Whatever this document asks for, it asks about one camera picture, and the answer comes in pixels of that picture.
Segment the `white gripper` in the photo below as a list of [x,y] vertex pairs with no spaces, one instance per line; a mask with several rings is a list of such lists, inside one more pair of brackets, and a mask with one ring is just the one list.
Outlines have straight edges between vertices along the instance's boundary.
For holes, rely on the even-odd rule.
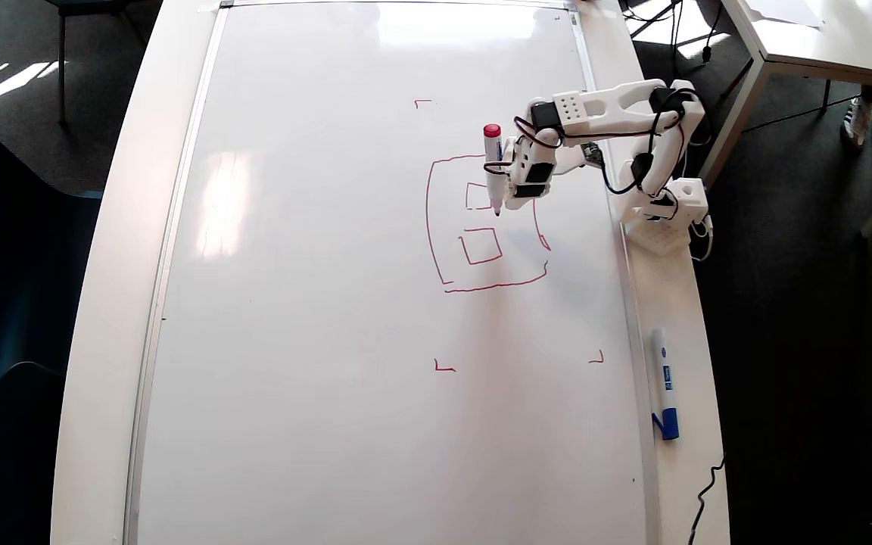
[[561,135],[526,135],[511,138],[511,154],[502,171],[506,175],[506,210],[520,210],[550,193]]

